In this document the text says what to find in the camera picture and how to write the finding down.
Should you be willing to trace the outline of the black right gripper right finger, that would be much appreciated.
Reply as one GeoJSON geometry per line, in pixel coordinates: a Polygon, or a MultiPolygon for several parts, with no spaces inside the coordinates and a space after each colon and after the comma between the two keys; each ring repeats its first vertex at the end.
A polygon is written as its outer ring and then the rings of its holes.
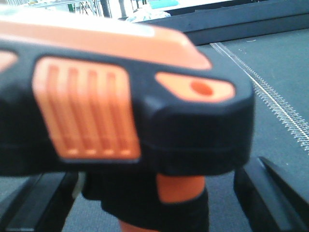
{"type": "Polygon", "coordinates": [[[309,179],[265,157],[251,158],[234,173],[234,192],[254,232],[307,232],[309,179]]]}

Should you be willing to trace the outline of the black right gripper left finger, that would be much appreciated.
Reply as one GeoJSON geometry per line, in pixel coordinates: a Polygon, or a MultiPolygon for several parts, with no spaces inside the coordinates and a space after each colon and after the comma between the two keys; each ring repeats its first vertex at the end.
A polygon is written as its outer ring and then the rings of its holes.
{"type": "Polygon", "coordinates": [[[77,173],[31,176],[0,202],[2,232],[60,232],[75,201],[77,173]]]}

